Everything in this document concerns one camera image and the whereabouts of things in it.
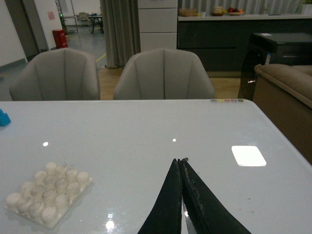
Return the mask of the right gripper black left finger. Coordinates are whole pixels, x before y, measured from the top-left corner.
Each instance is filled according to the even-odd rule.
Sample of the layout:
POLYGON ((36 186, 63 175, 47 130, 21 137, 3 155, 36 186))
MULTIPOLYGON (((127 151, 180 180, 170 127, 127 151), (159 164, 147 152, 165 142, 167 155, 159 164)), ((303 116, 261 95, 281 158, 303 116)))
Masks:
POLYGON ((174 159, 156 202, 144 221, 140 234, 179 234, 182 219, 182 179, 174 159))

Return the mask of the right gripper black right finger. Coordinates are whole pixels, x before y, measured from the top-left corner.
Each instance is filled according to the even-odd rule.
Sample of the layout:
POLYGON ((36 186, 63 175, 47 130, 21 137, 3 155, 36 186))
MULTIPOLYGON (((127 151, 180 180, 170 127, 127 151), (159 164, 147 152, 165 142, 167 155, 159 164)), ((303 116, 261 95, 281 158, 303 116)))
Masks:
POLYGON ((190 234, 249 234, 218 200, 187 160, 179 162, 183 209, 190 234))

